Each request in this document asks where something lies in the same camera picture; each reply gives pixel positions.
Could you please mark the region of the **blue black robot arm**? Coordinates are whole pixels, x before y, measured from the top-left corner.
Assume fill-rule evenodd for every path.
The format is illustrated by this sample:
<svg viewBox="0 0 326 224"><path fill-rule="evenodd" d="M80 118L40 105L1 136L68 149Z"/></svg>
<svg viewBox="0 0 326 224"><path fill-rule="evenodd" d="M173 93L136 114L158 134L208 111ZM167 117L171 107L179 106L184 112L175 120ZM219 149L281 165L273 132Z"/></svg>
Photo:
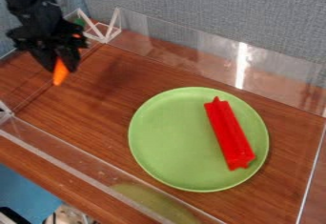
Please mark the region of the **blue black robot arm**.
<svg viewBox="0 0 326 224"><path fill-rule="evenodd" d="M69 72L77 70L80 49L88 48L84 28L69 22L56 0L5 0L9 13L20 26L8 30L14 47L28 51L49 72L62 59Z"/></svg>

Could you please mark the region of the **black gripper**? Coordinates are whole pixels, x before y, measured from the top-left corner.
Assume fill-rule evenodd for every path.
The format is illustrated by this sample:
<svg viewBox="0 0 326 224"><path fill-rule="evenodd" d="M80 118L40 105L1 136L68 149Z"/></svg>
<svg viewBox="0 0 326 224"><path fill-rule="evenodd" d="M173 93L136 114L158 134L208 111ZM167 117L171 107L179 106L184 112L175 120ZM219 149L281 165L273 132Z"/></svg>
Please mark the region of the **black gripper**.
<svg viewBox="0 0 326 224"><path fill-rule="evenodd" d="M68 68L69 72L76 72L80 63L78 50L88 47L84 36L84 22L77 20L69 22L60 19L52 28L41 29L41 24L21 25L6 32L6 36L13 40L13 46L20 51L28 51L40 63L42 68L53 72L56 64L56 53Z"/></svg>

